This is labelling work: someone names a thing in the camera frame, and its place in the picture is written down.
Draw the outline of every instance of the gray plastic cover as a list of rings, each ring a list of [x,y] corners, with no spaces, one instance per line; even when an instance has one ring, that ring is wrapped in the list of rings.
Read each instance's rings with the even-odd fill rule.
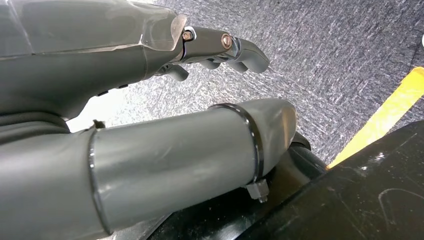
[[[0,0],[0,19],[0,58],[137,45],[172,51],[187,21],[128,0]]]

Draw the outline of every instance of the screw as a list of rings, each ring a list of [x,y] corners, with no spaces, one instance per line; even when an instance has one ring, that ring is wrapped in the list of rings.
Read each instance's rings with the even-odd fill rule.
[[[185,41],[191,41],[193,40],[193,34],[191,31],[185,31],[182,33],[182,39]]]
[[[231,46],[233,45],[233,40],[231,39],[230,35],[228,35],[227,33],[224,33],[221,38],[221,43],[225,49],[230,49]]]

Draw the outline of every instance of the prosthetic hand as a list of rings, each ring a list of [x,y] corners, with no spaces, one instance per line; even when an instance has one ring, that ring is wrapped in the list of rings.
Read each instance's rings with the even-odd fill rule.
[[[69,133],[88,99],[179,64],[261,73],[269,61],[224,31],[126,0],[0,1],[0,239],[93,239],[239,187],[266,201],[262,176],[296,132],[281,99]]]

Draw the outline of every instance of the gray pipe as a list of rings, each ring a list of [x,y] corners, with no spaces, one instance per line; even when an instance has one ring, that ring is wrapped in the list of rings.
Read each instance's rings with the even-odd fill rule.
[[[281,99],[239,106],[259,129],[265,175],[291,143],[295,109]],[[31,137],[0,156],[0,239],[100,238],[242,187],[256,167],[246,121],[224,108]]]

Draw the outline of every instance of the yellow line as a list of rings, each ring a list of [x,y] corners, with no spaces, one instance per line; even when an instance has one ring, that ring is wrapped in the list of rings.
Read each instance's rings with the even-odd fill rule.
[[[424,67],[414,68],[327,168],[383,137],[424,95]]]

